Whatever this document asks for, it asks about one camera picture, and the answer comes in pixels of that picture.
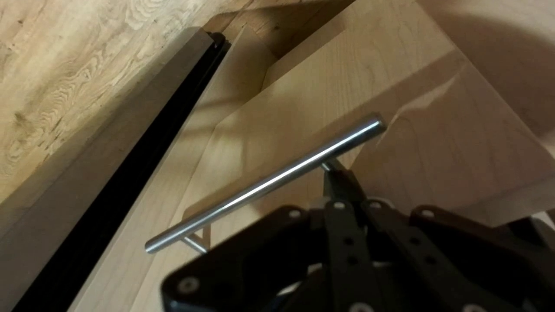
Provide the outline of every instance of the hole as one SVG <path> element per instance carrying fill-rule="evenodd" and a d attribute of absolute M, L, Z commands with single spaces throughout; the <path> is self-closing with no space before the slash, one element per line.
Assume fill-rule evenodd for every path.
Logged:
<path fill-rule="evenodd" d="M 200 280 L 196 277 L 186 277 L 177 284 L 177 289 L 182 294 L 195 292 L 195 291 L 198 291 L 198 287 L 200 287 Z"/>
<path fill-rule="evenodd" d="M 349 256 L 349 258 L 347 258 L 347 263 L 349 263 L 349 265 L 358 265 L 358 263 L 359 263 L 359 258 L 358 258 L 358 256 Z"/>
<path fill-rule="evenodd" d="M 347 246 L 352 246 L 352 244 L 354 244 L 352 237 L 345 237 L 344 242 L 345 242 Z"/>
<path fill-rule="evenodd" d="M 425 256 L 424 258 L 429 265 L 437 265 L 437 259 L 434 256 Z"/>

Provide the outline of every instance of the screw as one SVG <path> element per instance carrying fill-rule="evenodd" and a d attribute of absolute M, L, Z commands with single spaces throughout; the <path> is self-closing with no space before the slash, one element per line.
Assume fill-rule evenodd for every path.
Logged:
<path fill-rule="evenodd" d="M 200 285 L 202 285 L 202 282 L 198 280 L 198 277 L 186 277 L 177 284 L 177 289 L 182 294 L 189 294 L 189 292 L 198 291 Z"/>
<path fill-rule="evenodd" d="M 422 214 L 427 216 L 427 218 L 434 218 L 436 213 L 432 209 L 422 209 Z"/>
<path fill-rule="evenodd" d="M 463 312 L 488 312 L 484 306 L 476 304 L 476 303 L 469 303 L 463 306 Z"/>
<path fill-rule="evenodd" d="M 300 216 L 300 211 L 299 209 L 292 209 L 290 211 L 290 218 L 299 218 Z"/>
<path fill-rule="evenodd" d="M 345 209 L 345 202 L 335 200 L 335 202 L 333 202 L 333 207 L 337 207 L 337 209 Z"/>
<path fill-rule="evenodd" d="M 365 301 L 358 301 L 358 303 L 352 303 L 349 312 L 375 312 L 375 308 L 371 308 L 368 303 Z"/>

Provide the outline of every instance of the plywood panel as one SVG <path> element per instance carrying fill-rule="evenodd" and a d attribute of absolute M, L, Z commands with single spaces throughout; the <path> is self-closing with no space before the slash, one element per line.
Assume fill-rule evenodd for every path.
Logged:
<path fill-rule="evenodd" d="M 555 206 L 554 188 L 555 176 L 550 174 L 535 183 L 507 190 L 496 197 L 463 206 L 460 211 L 470 218 L 482 218 L 489 225 L 505 225 L 529 216 L 535 211 L 552 209 Z"/>
<path fill-rule="evenodd" d="M 163 65 L 189 25 L 248 0 L 0 3 L 0 202 L 42 164 L 37 195 Z M 51 161 L 63 145 L 64 161 Z"/>
<path fill-rule="evenodd" d="M 167 57 L 174 55 L 175 48 L 179 53 L 165 60 L 160 74 L 110 117 L 108 126 L 33 204 L 25 204 L 33 195 L 33 185 L 28 183 L 2 204 L 0 310 L 9 310 L 33 282 L 212 41 L 198 29 L 186 31 L 179 44 L 165 51 Z M 49 178 L 52 168 L 42 169 L 38 173 Z"/>
<path fill-rule="evenodd" d="M 418 1 L 555 154 L 555 1 Z"/>
<path fill-rule="evenodd" d="M 417 1 L 366 3 L 363 22 L 217 126 L 181 199 L 186 216 L 373 112 L 391 129 L 354 154 L 352 169 L 403 211 L 420 202 L 456 209 L 554 173 L 552 155 Z M 302 204 L 319 190 L 313 173 L 243 211 Z M 188 256 L 182 246 L 155 254 L 132 310 L 160 308 L 162 278 Z"/>
<path fill-rule="evenodd" d="M 170 223 L 182 194 L 191 187 L 189 180 L 215 124 L 260 90 L 266 69 L 274 60 L 255 32 L 243 29 L 84 285 L 73 310 L 130 308 L 153 259 L 143 251 L 143 242 Z"/>
<path fill-rule="evenodd" d="M 306 38 L 295 48 L 292 48 L 286 55 L 283 55 L 276 64 L 273 64 L 273 67 L 267 70 L 264 84 L 273 84 L 276 79 L 280 79 L 290 69 L 299 65 L 318 48 L 332 41 L 344 29 L 361 20 L 370 10 L 371 5 L 366 0 L 356 0 L 352 5 L 339 12 L 332 20 L 328 20 L 309 38 Z"/>

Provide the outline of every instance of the metal rod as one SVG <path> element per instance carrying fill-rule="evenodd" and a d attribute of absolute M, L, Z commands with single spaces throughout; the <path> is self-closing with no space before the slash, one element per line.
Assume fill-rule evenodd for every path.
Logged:
<path fill-rule="evenodd" d="M 203 207 L 200 213 L 193 214 L 191 218 L 182 220 L 177 225 L 158 233 L 156 237 L 146 242 L 146 251 L 155 252 L 175 240 L 181 240 L 181 237 L 189 235 L 198 228 L 215 221 L 217 218 L 231 213 L 234 207 L 257 197 L 262 197 L 264 194 L 285 185 L 286 181 L 321 166 L 325 161 L 347 152 L 349 148 L 370 140 L 371 136 L 377 136 L 384 129 L 385 124 L 380 117 L 371 117 L 366 122 L 351 128 L 342 136 L 321 145 L 319 148 L 302 155 L 297 161 L 292 161 L 276 173 L 260 178 L 259 181 L 252 183 L 250 187 L 245 187 L 234 195 L 226 197 L 217 204 L 210 204 Z"/>
<path fill-rule="evenodd" d="M 198 237 L 196 233 L 191 235 L 184 235 L 182 240 L 191 246 L 193 249 L 196 249 L 198 252 L 208 252 L 208 246 L 205 244 L 205 240 L 202 237 Z"/>

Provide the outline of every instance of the black strip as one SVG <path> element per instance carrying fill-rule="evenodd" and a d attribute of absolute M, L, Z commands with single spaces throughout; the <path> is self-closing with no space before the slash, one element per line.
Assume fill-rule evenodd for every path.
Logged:
<path fill-rule="evenodd" d="M 14 310 L 68 310 L 91 270 L 127 216 L 144 183 L 222 62 L 229 43 L 214 43 L 175 90 L 132 152 L 84 213 L 80 221 L 18 301 Z"/>

